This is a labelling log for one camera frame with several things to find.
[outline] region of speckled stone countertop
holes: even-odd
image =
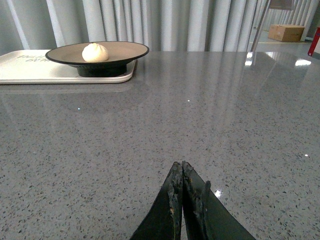
[[[287,53],[150,52],[121,84],[2,85],[0,239],[128,239],[185,160],[258,240],[318,240],[319,117],[320,65]]]

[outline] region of curtain fold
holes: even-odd
[[[256,0],[0,0],[6,12],[0,19],[8,25],[0,35],[0,54],[99,41],[136,42],[151,51],[246,51],[256,5]]]

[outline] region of beige plate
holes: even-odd
[[[82,57],[82,52],[90,44],[78,43],[61,46],[49,51],[45,56],[54,62],[75,66],[114,65],[126,64],[134,59],[143,57],[149,52],[149,48],[143,44],[127,41],[99,41],[96,42],[108,50],[109,59],[104,62],[89,63]]]

